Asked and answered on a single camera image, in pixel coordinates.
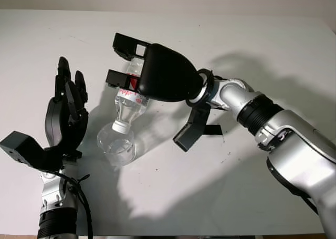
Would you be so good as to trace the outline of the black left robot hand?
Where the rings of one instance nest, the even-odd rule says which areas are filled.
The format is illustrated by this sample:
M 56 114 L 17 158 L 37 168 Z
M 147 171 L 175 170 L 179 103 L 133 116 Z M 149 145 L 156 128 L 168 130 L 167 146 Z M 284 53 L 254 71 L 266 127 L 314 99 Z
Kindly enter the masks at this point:
M 55 95 L 50 99 L 45 117 L 45 133 L 49 147 L 45 151 L 74 159 L 82 157 L 78 150 L 88 125 L 88 101 L 83 73 L 76 71 L 74 81 L 68 60 L 61 56 L 55 78 Z

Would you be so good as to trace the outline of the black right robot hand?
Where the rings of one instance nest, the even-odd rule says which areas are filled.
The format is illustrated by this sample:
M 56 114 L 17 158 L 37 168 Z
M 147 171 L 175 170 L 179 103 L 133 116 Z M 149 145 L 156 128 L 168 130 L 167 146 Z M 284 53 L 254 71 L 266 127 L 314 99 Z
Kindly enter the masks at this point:
M 110 87 L 164 102 L 197 102 L 198 96 L 207 96 L 213 87 L 211 71 L 196 70 L 186 57 L 163 45 L 116 33 L 112 47 L 125 60 L 142 59 L 143 66 L 138 77 L 109 70 L 106 83 Z

